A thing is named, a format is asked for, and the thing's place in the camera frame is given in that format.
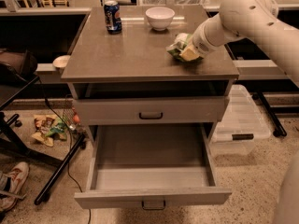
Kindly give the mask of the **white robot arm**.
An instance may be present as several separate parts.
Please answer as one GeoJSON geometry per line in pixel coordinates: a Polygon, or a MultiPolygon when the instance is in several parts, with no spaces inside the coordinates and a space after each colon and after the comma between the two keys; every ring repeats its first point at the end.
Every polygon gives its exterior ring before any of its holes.
{"type": "MultiPolygon", "coordinates": [[[[185,61],[203,58],[243,37],[299,86],[299,30],[278,19],[274,0],[222,0],[219,13],[195,30],[180,57],[185,61]]],[[[299,224],[299,152],[281,184],[273,224],[299,224]]]]}

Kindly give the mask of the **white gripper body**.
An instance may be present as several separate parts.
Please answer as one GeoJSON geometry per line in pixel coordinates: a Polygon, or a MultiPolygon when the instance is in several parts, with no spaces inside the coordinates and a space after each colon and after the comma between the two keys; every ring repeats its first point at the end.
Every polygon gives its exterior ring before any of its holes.
{"type": "Polygon", "coordinates": [[[222,45],[221,32],[214,25],[201,24],[192,34],[192,44],[195,52],[205,58],[222,45]]]}

